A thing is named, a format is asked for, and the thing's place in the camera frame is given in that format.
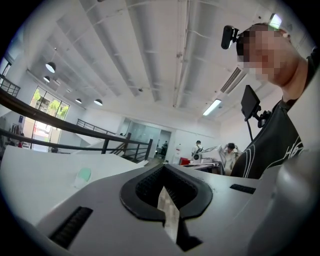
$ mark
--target neck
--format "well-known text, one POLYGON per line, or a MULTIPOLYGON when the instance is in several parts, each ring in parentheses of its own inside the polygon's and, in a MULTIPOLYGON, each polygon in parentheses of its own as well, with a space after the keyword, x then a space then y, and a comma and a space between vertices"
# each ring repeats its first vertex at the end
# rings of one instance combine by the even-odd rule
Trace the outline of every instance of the neck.
POLYGON ((301 57, 293 76, 281 87, 284 102, 296 100, 302 95, 306 86, 307 74, 308 61, 301 57))

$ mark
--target black metal railing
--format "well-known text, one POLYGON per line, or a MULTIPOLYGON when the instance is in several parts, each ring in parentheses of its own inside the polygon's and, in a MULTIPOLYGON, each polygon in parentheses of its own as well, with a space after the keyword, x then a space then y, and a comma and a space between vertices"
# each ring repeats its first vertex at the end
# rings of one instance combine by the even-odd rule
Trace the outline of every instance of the black metal railing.
POLYGON ((10 82, 4 75, 0 74, 0 89, 16 98, 20 87, 10 82))
POLYGON ((0 104, 22 116, 31 118, 33 120, 50 125, 52 127, 59 128, 61 130, 65 130, 67 132, 103 139, 104 143, 102 148, 56 144, 51 142, 40 141, 37 139, 27 138, 19 134, 14 134, 12 132, 0 129, 0 135, 2 136, 5 136, 20 142, 27 142, 27 143, 32 143, 32 144, 37 144, 37 145, 42 145, 42 146, 47 146, 52 148, 59 148, 59 149, 101 151, 102 154, 105 154, 107 151, 118 152, 120 150, 120 151, 124 151, 125 152, 124 156, 131 161, 138 161, 138 160, 140 161, 140 160, 143 160, 143 158, 147 160, 149 157, 151 145, 153 142, 152 139, 150 139, 149 143, 145 143, 145 142, 130 140, 130 134, 128 134, 127 138, 121 138, 121 137, 101 133, 95 130, 89 130, 87 128, 80 127, 76 124, 72 124, 72 123, 63 121, 61 119, 58 119, 32 106, 29 106, 28 104, 22 102, 21 100, 15 98, 14 96, 8 94, 3 90, 0 90, 0 104), (108 148, 109 141, 122 142, 121 145, 123 146, 120 145, 117 148, 108 148), (128 148, 128 144, 131 144, 131 145, 134 144, 134 145, 137 145, 137 147, 128 148), (136 152, 135 154, 128 155, 126 154, 126 151, 136 151, 136 152))
POLYGON ((80 127, 83 127, 83 128, 86 128, 88 130, 91 130, 91 131, 95 131, 95 132, 98 132, 98 133, 103 133, 103 134, 116 134, 115 132, 112 132, 112 131, 109 131, 109 130, 106 130, 106 129, 102 129, 98 126, 95 126, 91 123, 88 123, 88 122, 85 122, 81 119, 78 119, 78 121, 76 122, 76 125, 77 126, 80 126, 80 127))

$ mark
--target black shirt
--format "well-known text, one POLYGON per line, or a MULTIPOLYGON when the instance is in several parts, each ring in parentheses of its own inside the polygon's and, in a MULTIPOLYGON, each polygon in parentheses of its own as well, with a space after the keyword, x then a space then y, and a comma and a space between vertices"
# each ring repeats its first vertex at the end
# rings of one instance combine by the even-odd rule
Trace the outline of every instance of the black shirt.
MULTIPOLYGON (((319 66, 319 51, 314 48, 308 60, 305 88, 319 66)), ((270 167, 281 165, 304 148, 299 134, 291 122, 288 111, 297 100, 279 101, 259 134, 236 161, 231 176, 259 179, 270 167)))

